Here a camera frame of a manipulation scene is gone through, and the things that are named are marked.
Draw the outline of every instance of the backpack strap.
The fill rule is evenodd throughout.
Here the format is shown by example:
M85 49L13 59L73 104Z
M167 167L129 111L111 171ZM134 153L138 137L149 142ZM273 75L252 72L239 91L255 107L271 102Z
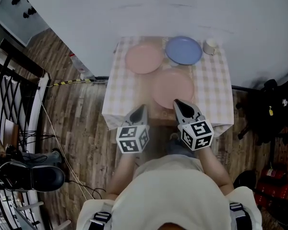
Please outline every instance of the backpack strap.
M252 230L250 215L240 203L230 203L231 230Z
M101 210L94 214L90 219L90 226L88 230L110 230L112 223L112 206L104 203Z

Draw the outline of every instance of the blue plate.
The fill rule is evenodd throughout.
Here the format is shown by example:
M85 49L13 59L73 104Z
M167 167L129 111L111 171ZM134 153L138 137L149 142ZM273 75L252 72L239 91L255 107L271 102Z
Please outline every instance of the blue plate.
M182 65L195 64L203 54L198 42L186 36L177 36L170 39L165 52L172 61Z

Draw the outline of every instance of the black shoe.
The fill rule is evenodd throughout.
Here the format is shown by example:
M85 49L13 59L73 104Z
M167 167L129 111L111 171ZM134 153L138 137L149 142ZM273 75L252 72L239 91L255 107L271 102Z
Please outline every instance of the black shoe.
M60 154L60 156L61 156L61 161L62 161L61 163L64 163L64 162L65 162L65 159L64 159L64 157L63 157L60 149L54 148L54 149L52 149L51 151L52 151L52 152L57 151L57 152Z

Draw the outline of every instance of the red object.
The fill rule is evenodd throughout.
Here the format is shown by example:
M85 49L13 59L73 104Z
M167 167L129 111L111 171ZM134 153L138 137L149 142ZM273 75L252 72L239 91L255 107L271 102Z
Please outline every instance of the red object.
M257 190L260 190L265 194L271 195L272 197L286 198L288 195L288 183L277 185L259 181L257 183ZM257 204L265 208L270 207L273 203L272 200L267 199L265 196L259 194L255 194L255 201Z
M282 179L287 172L284 169L269 169L265 168L261 171L261 177L269 177L273 179Z

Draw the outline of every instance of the gingham tablecloth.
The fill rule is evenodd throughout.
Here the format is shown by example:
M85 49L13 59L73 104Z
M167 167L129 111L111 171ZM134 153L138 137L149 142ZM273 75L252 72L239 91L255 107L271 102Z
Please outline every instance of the gingham tablecloth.
M155 74L135 74L126 69L125 55L128 49L143 41L159 41L164 49L168 39L168 37L138 36L120 39L102 109L102 115L109 129L120 127L125 115L142 104L139 96L143 88L141 89L140 85L143 87L145 81L151 78L149 74ZM168 59L165 59L158 71L170 67ZM217 47L213 56L203 53L201 60L195 66L183 66L183 69L189 73L194 82L195 92L192 102L209 119L214 128L215 137L218 137L234 124L232 90L224 49ZM172 125L176 123L174 111L156 103L150 105L149 116L155 121L154 123L159 125L167 124L167 121Z

